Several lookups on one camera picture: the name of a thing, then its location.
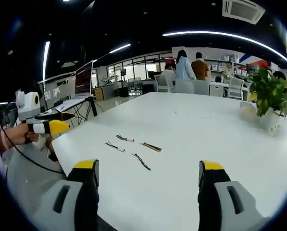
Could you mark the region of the person's left hand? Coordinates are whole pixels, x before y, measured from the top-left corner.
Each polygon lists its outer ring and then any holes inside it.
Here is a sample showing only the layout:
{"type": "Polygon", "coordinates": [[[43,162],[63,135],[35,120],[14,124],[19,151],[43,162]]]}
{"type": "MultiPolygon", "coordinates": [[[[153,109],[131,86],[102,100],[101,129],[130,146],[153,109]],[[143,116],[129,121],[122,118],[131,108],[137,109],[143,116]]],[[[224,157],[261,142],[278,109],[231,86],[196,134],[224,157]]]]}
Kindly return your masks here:
{"type": "Polygon", "coordinates": [[[39,135],[29,131],[28,124],[26,123],[21,123],[16,127],[6,129],[4,136],[8,148],[25,144],[26,141],[37,142],[39,140],[39,135]]]}

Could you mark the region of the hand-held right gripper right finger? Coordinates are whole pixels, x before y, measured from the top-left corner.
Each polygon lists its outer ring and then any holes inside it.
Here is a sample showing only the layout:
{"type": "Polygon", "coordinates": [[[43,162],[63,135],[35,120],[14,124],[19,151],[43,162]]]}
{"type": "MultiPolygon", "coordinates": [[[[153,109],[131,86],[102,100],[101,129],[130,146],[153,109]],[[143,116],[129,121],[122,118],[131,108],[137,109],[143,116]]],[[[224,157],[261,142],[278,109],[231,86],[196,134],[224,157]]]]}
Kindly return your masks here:
{"type": "Polygon", "coordinates": [[[199,168],[200,231],[259,231],[268,223],[252,194],[232,181],[222,165],[201,160],[199,168]]]}

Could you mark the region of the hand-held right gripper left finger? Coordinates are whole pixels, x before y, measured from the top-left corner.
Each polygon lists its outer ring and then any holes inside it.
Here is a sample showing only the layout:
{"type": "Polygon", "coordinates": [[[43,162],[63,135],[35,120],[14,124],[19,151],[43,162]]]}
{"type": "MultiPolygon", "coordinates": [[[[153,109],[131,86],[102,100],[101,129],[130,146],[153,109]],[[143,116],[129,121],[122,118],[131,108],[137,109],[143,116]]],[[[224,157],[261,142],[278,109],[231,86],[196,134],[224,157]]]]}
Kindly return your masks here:
{"type": "Polygon", "coordinates": [[[32,221],[39,231],[97,231],[99,161],[77,163],[40,201],[32,221]]]}

